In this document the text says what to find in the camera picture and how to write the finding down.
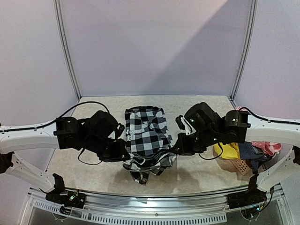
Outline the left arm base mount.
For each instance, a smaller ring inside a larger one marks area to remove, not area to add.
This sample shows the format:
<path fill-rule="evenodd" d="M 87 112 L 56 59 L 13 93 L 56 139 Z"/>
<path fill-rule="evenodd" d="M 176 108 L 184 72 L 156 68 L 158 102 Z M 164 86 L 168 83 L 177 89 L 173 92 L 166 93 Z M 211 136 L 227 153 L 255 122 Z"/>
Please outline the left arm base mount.
<path fill-rule="evenodd" d="M 55 173 L 52 176 L 54 177 L 54 190 L 46 193 L 45 199 L 64 207 L 83 209 L 87 195 L 79 190 L 67 191 L 63 178 Z"/>

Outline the black white checkered shirt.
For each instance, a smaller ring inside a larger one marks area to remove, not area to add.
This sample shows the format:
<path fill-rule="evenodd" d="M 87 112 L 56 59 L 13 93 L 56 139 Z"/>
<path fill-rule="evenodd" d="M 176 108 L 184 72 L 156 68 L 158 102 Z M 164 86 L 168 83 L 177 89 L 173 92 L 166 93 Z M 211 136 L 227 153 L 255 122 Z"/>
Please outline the black white checkered shirt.
<path fill-rule="evenodd" d="M 126 109 L 124 116 L 126 150 L 130 159 L 123 162 L 123 167 L 135 182 L 145 186 L 151 173 L 160 176 L 177 158 L 169 151 L 173 139 L 165 112 L 156 106 L 137 106 Z"/>

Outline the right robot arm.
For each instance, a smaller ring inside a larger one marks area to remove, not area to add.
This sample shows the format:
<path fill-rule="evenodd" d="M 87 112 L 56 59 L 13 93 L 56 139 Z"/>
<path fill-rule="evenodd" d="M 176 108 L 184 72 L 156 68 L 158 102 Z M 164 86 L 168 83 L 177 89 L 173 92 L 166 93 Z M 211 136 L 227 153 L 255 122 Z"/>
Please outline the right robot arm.
<path fill-rule="evenodd" d="M 192 106 L 176 118 L 179 128 L 173 152 L 193 155 L 214 144 L 274 142 L 292 146 L 270 169 L 255 175 L 242 200 L 253 204 L 272 186 L 300 171 L 300 121 L 259 116 L 246 107 L 231 110 L 220 117 L 205 102 Z"/>

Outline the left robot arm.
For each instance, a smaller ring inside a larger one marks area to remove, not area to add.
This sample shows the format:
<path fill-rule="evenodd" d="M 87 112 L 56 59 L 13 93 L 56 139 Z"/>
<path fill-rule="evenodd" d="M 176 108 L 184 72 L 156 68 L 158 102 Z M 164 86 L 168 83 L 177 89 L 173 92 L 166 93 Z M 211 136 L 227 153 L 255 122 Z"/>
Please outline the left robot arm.
<path fill-rule="evenodd" d="M 32 149 L 75 149 L 96 154 L 101 162 L 130 159 L 126 142 L 120 138 L 125 127 L 108 112 L 97 111 L 90 118 L 57 118 L 33 127 L 0 127 L 0 172 L 50 193 L 59 203 L 70 199 L 61 176 L 48 174 L 17 155 Z"/>

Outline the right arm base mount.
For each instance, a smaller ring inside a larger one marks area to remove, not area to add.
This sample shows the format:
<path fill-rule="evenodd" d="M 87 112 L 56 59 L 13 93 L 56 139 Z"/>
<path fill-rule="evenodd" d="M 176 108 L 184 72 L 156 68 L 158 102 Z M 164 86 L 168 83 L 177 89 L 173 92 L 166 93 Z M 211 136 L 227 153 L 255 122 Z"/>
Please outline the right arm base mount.
<path fill-rule="evenodd" d="M 258 174 L 250 178 L 246 191 L 227 195 L 226 202 L 230 209 L 250 206 L 267 200 L 267 192 L 261 191 L 257 188 L 257 177 Z"/>

